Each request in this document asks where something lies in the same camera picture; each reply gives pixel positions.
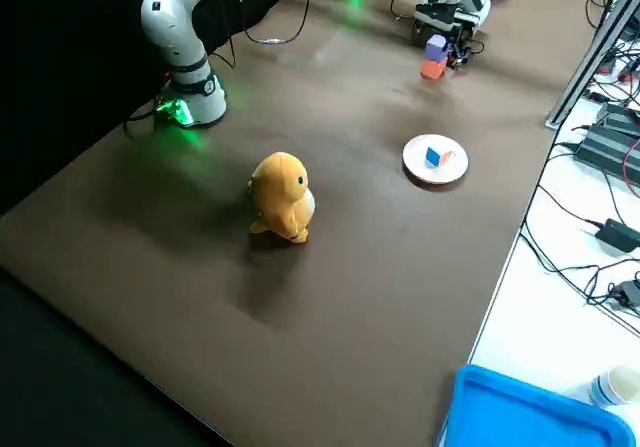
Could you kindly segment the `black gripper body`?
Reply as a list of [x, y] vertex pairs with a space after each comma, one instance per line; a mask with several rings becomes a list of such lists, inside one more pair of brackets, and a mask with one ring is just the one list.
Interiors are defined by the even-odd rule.
[[436, 16], [435, 14], [415, 14], [414, 20], [418, 19], [428, 25], [428, 45], [444, 48], [454, 40], [471, 40], [475, 33], [475, 16], [472, 14], [445, 14]]

